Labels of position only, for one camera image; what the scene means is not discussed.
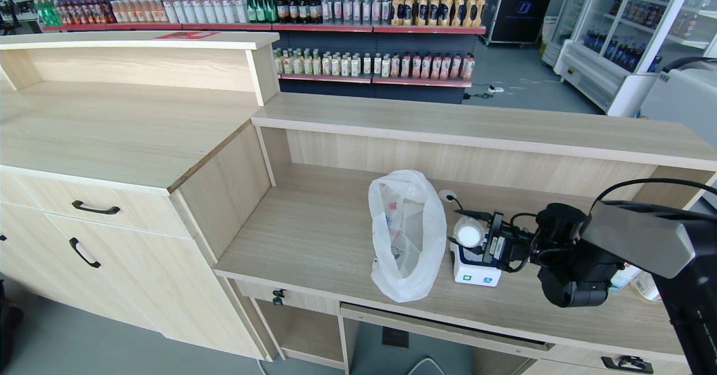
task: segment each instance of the white appliance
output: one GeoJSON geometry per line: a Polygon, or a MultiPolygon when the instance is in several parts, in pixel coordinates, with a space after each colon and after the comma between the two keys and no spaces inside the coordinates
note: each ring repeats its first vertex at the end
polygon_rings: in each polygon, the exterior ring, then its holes
{"type": "MultiPolygon", "coordinates": [[[[717,147],[717,59],[688,59],[673,67],[660,73],[640,113],[652,120],[682,123],[717,147]]],[[[704,199],[717,207],[714,194],[705,193],[704,199]]]]}

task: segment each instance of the electrical cable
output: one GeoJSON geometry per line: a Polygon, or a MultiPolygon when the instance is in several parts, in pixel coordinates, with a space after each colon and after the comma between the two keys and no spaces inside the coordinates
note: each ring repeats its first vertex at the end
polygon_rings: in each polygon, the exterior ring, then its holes
{"type": "Polygon", "coordinates": [[[260,360],[257,360],[257,365],[259,365],[259,371],[262,372],[262,375],[267,375],[267,372],[264,371],[264,367],[262,367],[262,362],[260,360]]]}
{"type": "Polygon", "coordinates": [[[422,359],[422,360],[420,360],[419,362],[417,362],[416,365],[413,365],[413,368],[411,368],[411,370],[410,370],[406,375],[411,375],[412,373],[414,373],[415,370],[416,370],[418,367],[420,367],[424,362],[433,363],[433,365],[435,365],[436,368],[438,368],[438,371],[441,373],[441,375],[446,375],[446,373],[443,372],[443,369],[441,369],[441,367],[438,366],[438,363],[435,362],[435,360],[433,360],[431,357],[425,357],[424,359],[422,359]]]}

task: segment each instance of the black cable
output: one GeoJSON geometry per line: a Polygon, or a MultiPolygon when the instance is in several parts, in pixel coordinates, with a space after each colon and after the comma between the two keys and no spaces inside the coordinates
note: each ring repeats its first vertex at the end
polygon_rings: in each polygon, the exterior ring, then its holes
{"type": "Polygon", "coordinates": [[[666,183],[671,185],[682,185],[682,186],[689,186],[692,188],[699,188],[703,189],[704,191],[708,191],[709,193],[715,194],[717,196],[717,189],[714,189],[710,186],[704,185],[702,183],[693,182],[691,180],[682,180],[682,179],[670,179],[670,178],[647,178],[647,179],[635,179],[635,180],[626,180],[624,182],[617,183],[616,185],[612,185],[609,188],[605,189],[602,193],[595,198],[595,201],[592,202],[592,206],[590,209],[592,210],[592,207],[595,206],[595,203],[598,201],[601,201],[607,194],[612,193],[615,189],[624,188],[625,186],[630,185],[637,185],[640,183],[666,183]]]}

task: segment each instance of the display fridge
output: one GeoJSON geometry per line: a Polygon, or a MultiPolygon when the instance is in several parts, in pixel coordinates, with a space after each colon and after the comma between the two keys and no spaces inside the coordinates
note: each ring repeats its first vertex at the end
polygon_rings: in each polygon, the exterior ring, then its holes
{"type": "Polygon", "coordinates": [[[565,40],[572,38],[575,26],[577,25],[587,0],[564,0],[563,7],[558,14],[553,35],[546,43],[546,50],[543,53],[543,61],[551,67],[558,61],[560,49],[565,40]]]}
{"type": "Polygon", "coordinates": [[[714,57],[717,0],[586,0],[554,71],[610,116],[634,117],[661,67],[714,57]]]}

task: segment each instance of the sticker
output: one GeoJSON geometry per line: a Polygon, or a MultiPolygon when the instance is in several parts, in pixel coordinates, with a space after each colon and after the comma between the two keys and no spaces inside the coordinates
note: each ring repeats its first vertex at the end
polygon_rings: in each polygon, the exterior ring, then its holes
{"type": "Polygon", "coordinates": [[[156,40],[200,40],[217,35],[218,32],[174,32],[159,36],[156,40]]]}

